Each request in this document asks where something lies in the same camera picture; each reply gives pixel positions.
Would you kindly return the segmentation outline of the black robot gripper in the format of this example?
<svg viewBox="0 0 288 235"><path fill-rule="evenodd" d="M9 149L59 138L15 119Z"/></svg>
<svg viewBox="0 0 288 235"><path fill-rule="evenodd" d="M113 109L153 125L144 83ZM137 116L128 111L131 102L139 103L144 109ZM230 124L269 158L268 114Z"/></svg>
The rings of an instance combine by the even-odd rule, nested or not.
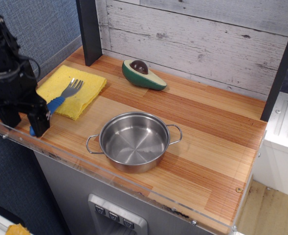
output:
<svg viewBox="0 0 288 235"><path fill-rule="evenodd" d="M31 66L0 67L0 119L10 127L27 114L31 136L41 137L50 128L51 112L37 92L37 78Z"/></svg>

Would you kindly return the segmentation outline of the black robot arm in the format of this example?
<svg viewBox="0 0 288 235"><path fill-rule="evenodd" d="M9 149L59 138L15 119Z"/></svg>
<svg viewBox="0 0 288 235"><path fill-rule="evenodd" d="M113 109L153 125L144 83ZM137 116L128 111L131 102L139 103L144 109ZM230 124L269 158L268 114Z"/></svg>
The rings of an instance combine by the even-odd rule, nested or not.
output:
<svg viewBox="0 0 288 235"><path fill-rule="evenodd" d="M40 137L50 127L47 102L37 92L41 72L33 71L36 61L19 54L16 37L8 30L0 15L0 119L15 128L27 115L30 134Z"/></svg>

